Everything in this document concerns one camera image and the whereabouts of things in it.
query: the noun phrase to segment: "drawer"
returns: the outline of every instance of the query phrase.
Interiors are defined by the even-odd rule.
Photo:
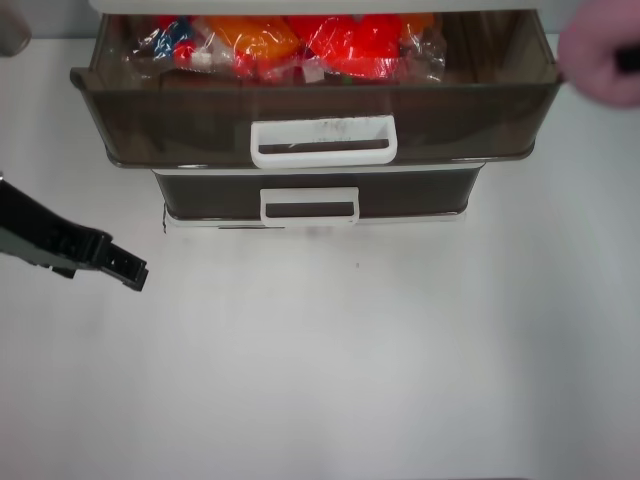
[[[136,17],[105,15],[89,68],[74,69],[118,166],[255,169],[255,122],[393,116],[391,165],[526,157],[559,88],[535,11],[444,13],[440,83],[257,86],[169,72],[134,75],[123,61]]]
[[[352,194],[344,198],[329,195],[313,201],[305,197],[308,190],[334,189],[357,190],[355,202],[358,217],[363,220],[458,214],[466,209],[482,166],[340,168],[328,173],[322,169],[308,172],[322,170],[325,173],[291,170],[275,175],[265,174],[263,170],[245,173],[231,170],[219,174],[214,169],[196,173],[186,170],[155,173],[167,210],[174,219],[215,220],[221,225],[242,221],[251,225],[262,220],[265,202],[270,203],[268,198],[263,198],[265,192],[282,190],[289,191],[293,200],[271,202],[274,205],[269,209],[274,213],[267,212],[269,216],[299,219],[354,215]],[[296,191],[302,191],[303,195],[298,198]]]

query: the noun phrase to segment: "hand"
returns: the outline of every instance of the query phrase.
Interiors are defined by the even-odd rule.
[[[640,106],[640,74],[618,70],[616,52],[640,46],[640,0],[589,0],[560,36],[566,79],[596,101]]]

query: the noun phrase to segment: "red object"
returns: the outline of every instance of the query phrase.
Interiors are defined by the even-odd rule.
[[[178,67],[188,68],[191,64],[191,56],[196,51],[196,42],[183,40],[173,50],[173,61]]]
[[[196,17],[197,15],[187,15],[186,18],[187,21],[191,23]],[[171,24],[180,20],[180,17],[178,15],[156,15],[154,19],[156,26],[164,32],[171,26]]]
[[[400,64],[402,20],[398,15],[288,17],[307,46],[339,73],[388,78]]]
[[[251,77],[255,68],[255,62],[251,55],[235,52],[233,71],[239,77]]]

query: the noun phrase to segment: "drawer handle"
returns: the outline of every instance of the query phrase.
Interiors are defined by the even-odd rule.
[[[263,169],[384,165],[397,153],[391,115],[251,125],[251,158]]]
[[[260,218],[266,227],[346,227],[360,219],[359,190],[282,188],[260,190]]]

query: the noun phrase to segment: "white cabinet top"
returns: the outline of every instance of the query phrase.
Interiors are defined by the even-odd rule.
[[[90,0],[102,13],[300,15],[535,9],[539,0]]]

